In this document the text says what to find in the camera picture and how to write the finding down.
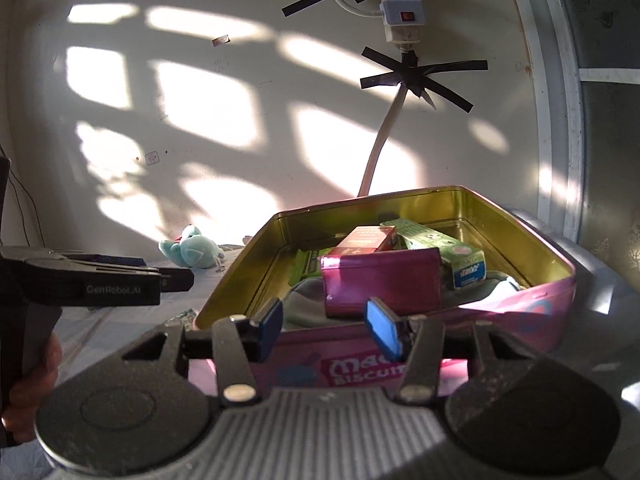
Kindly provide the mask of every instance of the black cable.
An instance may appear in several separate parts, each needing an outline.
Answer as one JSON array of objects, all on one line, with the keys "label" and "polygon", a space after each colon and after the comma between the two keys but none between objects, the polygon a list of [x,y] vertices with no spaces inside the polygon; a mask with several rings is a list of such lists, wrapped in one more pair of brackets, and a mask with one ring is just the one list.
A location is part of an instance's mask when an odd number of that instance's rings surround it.
[{"label": "black cable", "polygon": [[9,178],[9,184],[11,184],[11,187],[14,188],[15,201],[18,203],[18,209],[20,210],[20,217],[22,218],[22,230],[24,232],[24,238],[27,240],[27,245],[31,247],[31,243],[29,241],[29,235],[27,234],[27,226],[24,224],[24,212],[22,211],[22,207],[20,206],[20,199],[18,198],[18,190],[15,189],[15,184],[13,183],[11,178]]},{"label": "black cable", "polygon": [[[6,152],[4,151],[4,147],[2,146],[1,143],[0,143],[0,152],[2,152],[2,156],[4,156],[4,158],[8,158],[6,156]],[[46,247],[46,244],[44,243],[44,235],[42,234],[42,224],[40,224],[40,215],[38,215],[38,208],[36,207],[35,200],[33,199],[33,196],[31,196],[31,193],[29,193],[29,191],[27,191],[27,188],[24,187],[24,184],[15,175],[14,170],[9,168],[9,171],[11,172],[11,175],[14,176],[14,179],[16,180],[16,182],[18,184],[20,184],[20,187],[27,194],[27,196],[29,197],[29,200],[31,200],[31,204],[33,205],[33,211],[34,211],[34,213],[36,215],[36,221],[38,223],[38,231],[40,232],[40,240],[42,240],[42,246]],[[27,229],[26,229],[26,227],[24,225],[24,213],[22,212],[22,207],[20,206],[20,199],[18,198],[18,192],[15,189],[14,183],[11,182],[11,177],[9,177],[9,184],[11,184],[11,186],[14,188],[15,199],[16,199],[16,202],[18,203],[18,209],[20,210],[20,216],[22,216],[22,229],[24,230],[24,237],[27,238],[27,245],[29,247],[31,247],[31,244],[29,243],[29,237],[27,236]]]},{"label": "black cable", "polygon": [[36,222],[38,223],[38,231],[40,232],[40,240],[42,240],[42,246],[46,247],[47,245],[44,243],[44,235],[42,234],[42,225],[40,224],[40,216],[38,215],[38,208],[36,207],[36,203],[35,203],[35,201],[33,199],[33,196],[31,196],[31,193],[29,193],[29,191],[27,191],[27,188],[24,187],[24,184],[20,182],[20,179],[15,176],[14,170],[9,168],[9,171],[11,171],[11,174],[14,176],[14,179],[16,180],[16,182],[18,184],[20,184],[20,187],[27,194],[27,196],[29,197],[29,200],[31,200],[31,204],[33,205],[33,212],[36,213]]}]

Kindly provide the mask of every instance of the white electrical cable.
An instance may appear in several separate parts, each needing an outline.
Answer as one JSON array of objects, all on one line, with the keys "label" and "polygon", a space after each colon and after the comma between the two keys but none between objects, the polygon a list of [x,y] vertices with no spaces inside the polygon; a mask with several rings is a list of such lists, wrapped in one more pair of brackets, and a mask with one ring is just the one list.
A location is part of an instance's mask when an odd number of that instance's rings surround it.
[{"label": "white electrical cable", "polygon": [[359,9],[358,7],[353,7],[344,0],[335,0],[335,2],[344,10],[347,10],[348,12],[350,12],[351,14],[355,14],[356,16],[361,16],[363,18],[380,18],[382,16],[381,10]]},{"label": "white electrical cable", "polygon": [[400,111],[402,110],[402,105],[404,105],[404,99],[406,98],[406,91],[406,86],[401,83],[400,88],[398,89],[398,93],[391,103],[391,107],[386,113],[386,116],[382,121],[382,125],[378,130],[376,141],[373,143],[373,148],[371,149],[371,154],[369,155],[369,160],[367,161],[367,167],[364,170],[362,184],[360,184],[358,196],[369,195],[371,183],[373,181],[373,174],[376,172],[376,166],[378,164],[380,152],[382,151],[382,147],[385,145],[385,142],[388,139],[389,134],[391,133],[391,129],[394,127],[394,124],[396,124],[396,121],[398,120],[398,116],[400,115]]}]

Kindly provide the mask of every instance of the white wall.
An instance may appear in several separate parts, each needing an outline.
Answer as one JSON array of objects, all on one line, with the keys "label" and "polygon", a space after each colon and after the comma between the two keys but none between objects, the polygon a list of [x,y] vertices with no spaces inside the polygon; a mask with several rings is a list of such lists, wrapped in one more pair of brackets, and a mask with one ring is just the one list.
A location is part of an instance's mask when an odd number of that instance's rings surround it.
[{"label": "white wall", "polygon": [[[0,0],[0,144],[7,156],[12,160],[12,170],[18,178],[20,171],[15,157],[14,141],[9,130],[8,101],[6,94],[6,74],[7,74],[7,46],[9,40],[9,26],[11,21],[14,0]],[[36,234],[32,220],[31,202],[28,200],[24,190],[14,180],[14,191],[12,186],[8,186],[4,197],[4,211],[2,213],[2,229],[0,238],[5,245],[26,245],[24,230],[22,228],[22,217],[18,209],[18,198],[22,205],[25,228],[30,242],[34,246],[41,245]]]},{"label": "white wall", "polygon": [[[359,88],[386,72],[360,53],[399,54],[378,20],[331,1],[284,18],[294,1],[16,0],[10,124],[49,245],[154,258],[189,222],[237,243],[273,212],[354,196],[394,92]],[[372,192],[463,184],[535,213],[535,102],[513,0],[424,2],[420,62],[490,70],[434,77],[476,105],[469,115],[408,98]],[[110,23],[88,23],[100,17]]]}]

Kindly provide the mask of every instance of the green box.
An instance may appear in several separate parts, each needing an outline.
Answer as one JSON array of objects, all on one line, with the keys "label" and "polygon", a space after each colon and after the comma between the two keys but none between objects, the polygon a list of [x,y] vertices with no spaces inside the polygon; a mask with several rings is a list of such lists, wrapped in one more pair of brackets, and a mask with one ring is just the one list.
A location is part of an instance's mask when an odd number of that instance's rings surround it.
[{"label": "green box", "polygon": [[482,250],[405,218],[382,222],[382,225],[394,226],[408,249],[438,248],[442,263],[450,274],[447,285],[452,288],[480,282],[486,277]]},{"label": "green box", "polygon": [[320,261],[318,258],[329,253],[332,248],[320,249],[319,251],[301,251],[298,249],[296,259],[293,263],[293,270],[289,277],[289,286],[294,286],[305,278],[317,278],[321,276]]}]

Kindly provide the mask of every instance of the red box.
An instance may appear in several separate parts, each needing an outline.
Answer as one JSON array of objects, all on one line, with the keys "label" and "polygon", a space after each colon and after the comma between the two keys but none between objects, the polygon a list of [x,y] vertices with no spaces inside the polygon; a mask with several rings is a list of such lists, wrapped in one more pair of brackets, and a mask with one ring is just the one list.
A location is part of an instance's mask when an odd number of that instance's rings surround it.
[{"label": "red box", "polygon": [[320,258],[328,317],[363,316],[376,296],[399,316],[423,314],[442,305],[437,248],[326,254]]},{"label": "red box", "polygon": [[361,225],[351,231],[327,255],[390,251],[394,248],[396,240],[398,240],[398,235],[396,235],[396,228],[393,226]]}]

